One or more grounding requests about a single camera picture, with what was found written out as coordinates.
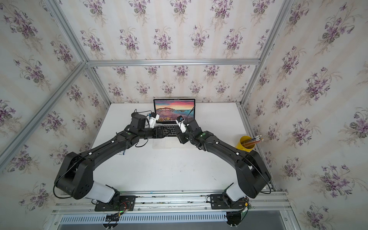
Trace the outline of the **silver laptop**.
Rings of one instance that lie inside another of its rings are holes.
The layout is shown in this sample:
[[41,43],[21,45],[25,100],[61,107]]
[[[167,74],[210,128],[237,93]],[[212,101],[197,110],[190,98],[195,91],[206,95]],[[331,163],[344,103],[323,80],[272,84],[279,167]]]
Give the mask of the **silver laptop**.
[[179,116],[182,116],[183,119],[196,116],[196,99],[194,98],[154,99],[153,106],[154,112],[159,115],[156,124],[163,127],[161,130],[166,137],[176,136],[176,119]]

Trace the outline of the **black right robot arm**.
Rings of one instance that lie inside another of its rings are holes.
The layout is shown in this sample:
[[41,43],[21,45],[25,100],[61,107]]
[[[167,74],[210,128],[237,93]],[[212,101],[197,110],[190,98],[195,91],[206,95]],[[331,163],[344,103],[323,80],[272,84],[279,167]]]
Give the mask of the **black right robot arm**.
[[218,156],[235,169],[237,182],[225,192],[232,201],[245,196],[256,198],[270,182],[271,175],[258,152],[240,150],[221,141],[213,133],[202,131],[193,118],[179,116],[176,123],[175,132],[180,143],[189,142],[199,150]]

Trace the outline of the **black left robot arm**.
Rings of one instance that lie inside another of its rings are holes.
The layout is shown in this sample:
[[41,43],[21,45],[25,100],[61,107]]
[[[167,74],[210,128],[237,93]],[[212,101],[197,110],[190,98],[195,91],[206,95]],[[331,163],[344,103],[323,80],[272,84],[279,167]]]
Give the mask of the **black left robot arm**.
[[68,153],[56,176],[54,188],[76,200],[88,198],[109,203],[118,191],[95,182],[94,170],[114,155],[136,146],[140,140],[164,138],[163,131],[155,127],[159,117],[156,113],[144,116],[134,112],[131,123],[107,142],[79,154]]

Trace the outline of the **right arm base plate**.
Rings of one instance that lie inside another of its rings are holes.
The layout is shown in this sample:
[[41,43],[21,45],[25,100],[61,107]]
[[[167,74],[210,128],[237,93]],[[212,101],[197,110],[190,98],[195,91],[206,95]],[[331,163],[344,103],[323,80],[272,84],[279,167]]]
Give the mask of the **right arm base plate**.
[[242,197],[237,201],[232,201],[226,194],[210,194],[206,198],[212,210],[220,209],[244,209],[248,203],[248,197]]

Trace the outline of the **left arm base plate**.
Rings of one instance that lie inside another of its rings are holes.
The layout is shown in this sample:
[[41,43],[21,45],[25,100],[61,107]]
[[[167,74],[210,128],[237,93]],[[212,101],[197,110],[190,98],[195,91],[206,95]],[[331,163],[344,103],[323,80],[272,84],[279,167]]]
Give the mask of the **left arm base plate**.
[[95,205],[94,210],[96,212],[106,211],[132,211],[134,209],[136,196],[131,195],[120,195],[115,196],[109,203],[103,203],[98,201]]

